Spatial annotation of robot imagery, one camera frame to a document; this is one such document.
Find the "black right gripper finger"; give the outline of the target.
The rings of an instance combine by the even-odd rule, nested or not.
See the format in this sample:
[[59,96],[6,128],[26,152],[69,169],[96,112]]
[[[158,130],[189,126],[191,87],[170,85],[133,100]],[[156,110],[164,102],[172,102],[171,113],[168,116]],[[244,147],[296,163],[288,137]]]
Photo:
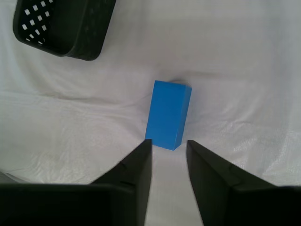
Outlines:
[[3,226],[142,226],[152,176],[152,142],[144,140],[87,185],[1,184]]
[[299,226],[300,186],[276,186],[187,142],[191,186],[205,226]]

